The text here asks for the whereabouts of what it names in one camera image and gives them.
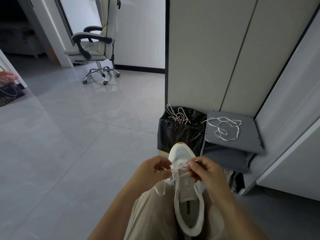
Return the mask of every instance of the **shoe insole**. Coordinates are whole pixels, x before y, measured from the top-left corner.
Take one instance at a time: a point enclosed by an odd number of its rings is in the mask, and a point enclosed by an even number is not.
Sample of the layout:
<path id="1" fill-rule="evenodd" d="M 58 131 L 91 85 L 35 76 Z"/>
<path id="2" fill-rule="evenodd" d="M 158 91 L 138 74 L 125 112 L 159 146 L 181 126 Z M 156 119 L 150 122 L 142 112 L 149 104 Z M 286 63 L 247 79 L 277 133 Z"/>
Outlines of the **shoe insole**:
<path id="1" fill-rule="evenodd" d="M 199 200 L 188 200 L 180 203 L 180 213 L 182 219 L 188 227 L 193 227 L 199 215 Z"/>

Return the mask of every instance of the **hand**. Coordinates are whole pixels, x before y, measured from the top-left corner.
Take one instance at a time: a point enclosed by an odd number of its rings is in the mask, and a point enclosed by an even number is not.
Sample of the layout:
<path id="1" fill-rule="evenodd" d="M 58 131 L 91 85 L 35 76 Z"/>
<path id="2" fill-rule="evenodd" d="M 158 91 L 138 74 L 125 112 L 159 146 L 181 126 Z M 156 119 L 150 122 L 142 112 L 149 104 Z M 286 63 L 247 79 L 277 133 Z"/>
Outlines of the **hand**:
<path id="1" fill-rule="evenodd" d="M 203 156 L 195 157 L 188 161 L 187 170 L 194 182 L 199 180 L 204 184 L 213 204 L 234 199 L 227 183 L 226 174 L 214 161 Z"/>
<path id="2" fill-rule="evenodd" d="M 167 179 L 172 175 L 170 170 L 171 164 L 171 161 L 163 156 L 150 158 L 138 167 L 129 179 L 127 186 L 132 187 L 141 195 L 143 192 L 152 189 L 157 182 Z"/>

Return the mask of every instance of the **beige pants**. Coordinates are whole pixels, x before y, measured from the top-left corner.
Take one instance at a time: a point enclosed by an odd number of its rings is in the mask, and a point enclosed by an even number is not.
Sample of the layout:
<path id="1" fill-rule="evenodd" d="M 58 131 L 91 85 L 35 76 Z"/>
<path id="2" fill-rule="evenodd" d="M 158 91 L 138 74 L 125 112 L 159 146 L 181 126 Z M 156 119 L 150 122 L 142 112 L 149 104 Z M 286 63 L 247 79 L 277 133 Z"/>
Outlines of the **beige pants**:
<path id="1" fill-rule="evenodd" d="M 230 239 L 225 229 L 223 218 L 209 198 L 203 192 L 205 205 L 204 224 L 197 239 Z M 184 239 L 174 213 L 174 187 L 166 184 L 165 195 L 158 195 L 156 190 L 143 193 L 136 200 L 132 209 L 131 225 L 127 240 L 176 240 Z"/>

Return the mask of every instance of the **chrome chair base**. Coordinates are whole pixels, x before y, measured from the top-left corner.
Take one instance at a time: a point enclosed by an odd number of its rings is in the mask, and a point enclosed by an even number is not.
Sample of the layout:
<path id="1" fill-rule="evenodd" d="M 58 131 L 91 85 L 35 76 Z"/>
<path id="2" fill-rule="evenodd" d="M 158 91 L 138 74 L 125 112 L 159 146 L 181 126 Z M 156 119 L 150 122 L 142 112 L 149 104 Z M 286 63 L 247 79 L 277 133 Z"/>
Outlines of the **chrome chair base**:
<path id="1" fill-rule="evenodd" d="M 96 61 L 97 63 L 97 69 L 96 68 L 92 68 L 90 69 L 89 73 L 85 76 L 84 80 L 83 80 L 83 84 L 87 84 L 88 81 L 87 81 L 87 78 L 88 76 L 91 76 L 93 74 L 96 74 L 96 73 L 100 73 L 102 78 L 103 78 L 103 85 L 107 85 L 108 84 L 108 81 L 107 81 L 107 78 L 106 78 L 106 74 L 104 72 L 110 72 L 110 71 L 115 71 L 116 72 L 116 77 L 120 77 L 120 72 L 118 72 L 117 70 L 115 69 L 111 69 L 110 67 L 108 66 L 105 66 L 105 67 L 101 67 L 101 64 L 100 64 L 100 61 Z"/>

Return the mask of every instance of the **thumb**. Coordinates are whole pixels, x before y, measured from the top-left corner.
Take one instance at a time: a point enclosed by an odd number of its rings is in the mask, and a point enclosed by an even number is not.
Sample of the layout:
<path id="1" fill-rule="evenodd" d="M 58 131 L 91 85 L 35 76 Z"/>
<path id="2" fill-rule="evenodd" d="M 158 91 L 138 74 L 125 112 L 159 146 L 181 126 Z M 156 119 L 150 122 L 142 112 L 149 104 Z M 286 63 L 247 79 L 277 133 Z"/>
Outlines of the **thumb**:
<path id="1" fill-rule="evenodd" d="M 171 175 L 172 175 L 171 170 L 161 170 L 161 171 L 159 171 L 159 172 L 156 173 L 156 176 L 157 176 L 157 180 L 158 180 L 158 181 L 167 179 L 167 178 L 169 178 Z"/>
<path id="2" fill-rule="evenodd" d="M 204 170 L 198 163 L 196 163 L 195 161 L 189 160 L 188 165 L 193 172 L 199 175 L 201 179 L 206 177 L 208 172 Z"/>

